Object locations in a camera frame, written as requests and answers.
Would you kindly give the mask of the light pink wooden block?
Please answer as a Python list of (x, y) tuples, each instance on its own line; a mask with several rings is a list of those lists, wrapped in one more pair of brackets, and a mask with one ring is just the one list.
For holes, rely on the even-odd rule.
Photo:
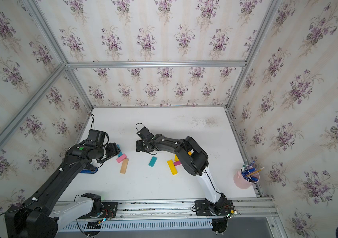
[(120, 157), (118, 157), (117, 159), (116, 159), (116, 161), (118, 162), (118, 163), (121, 163), (124, 159), (126, 159), (127, 158), (127, 156), (125, 155), (125, 154), (122, 154)]

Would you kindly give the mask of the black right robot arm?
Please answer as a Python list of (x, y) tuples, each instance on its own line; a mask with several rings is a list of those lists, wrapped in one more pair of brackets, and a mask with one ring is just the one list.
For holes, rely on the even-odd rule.
[(233, 203), (227, 200), (215, 184), (209, 169), (208, 154), (192, 137), (173, 139), (161, 134), (154, 135), (147, 128), (137, 132), (137, 135), (140, 138), (136, 142), (137, 152), (152, 154), (155, 151), (165, 151), (178, 157), (183, 168), (197, 178), (211, 214), (220, 216), (224, 209), (229, 209), (231, 213), (234, 211)]

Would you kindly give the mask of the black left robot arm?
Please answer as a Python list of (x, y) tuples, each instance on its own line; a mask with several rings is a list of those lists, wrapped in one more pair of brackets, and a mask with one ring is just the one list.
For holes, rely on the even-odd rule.
[(88, 138), (72, 146), (60, 166), (21, 205), (12, 205), (2, 213), (9, 238), (53, 238), (72, 221), (90, 216), (99, 218), (106, 214), (101, 196), (85, 193), (62, 210), (53, 209), (74, 178), (95, 160), (102, 164), (117, 156), (120, 149), (109, 142), (104, 131), (90, 130)]

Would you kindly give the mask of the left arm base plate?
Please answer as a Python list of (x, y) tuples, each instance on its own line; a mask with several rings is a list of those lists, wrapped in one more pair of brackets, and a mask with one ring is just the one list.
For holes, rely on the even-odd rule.
[(118, 202), (102, 202), (99, 215), (83, 215), (79, 219), (113, 219), (116, 218)]

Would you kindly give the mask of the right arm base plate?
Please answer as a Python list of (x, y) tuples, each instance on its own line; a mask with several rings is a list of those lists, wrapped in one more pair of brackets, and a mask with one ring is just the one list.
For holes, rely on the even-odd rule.
[(196, 216), (227, 216), (231, 211), (235, 210), (232, 200), (226, 200), (223, 205), (217, 208), (216, 205), (207, 200), (196, 200), (194, 208)]

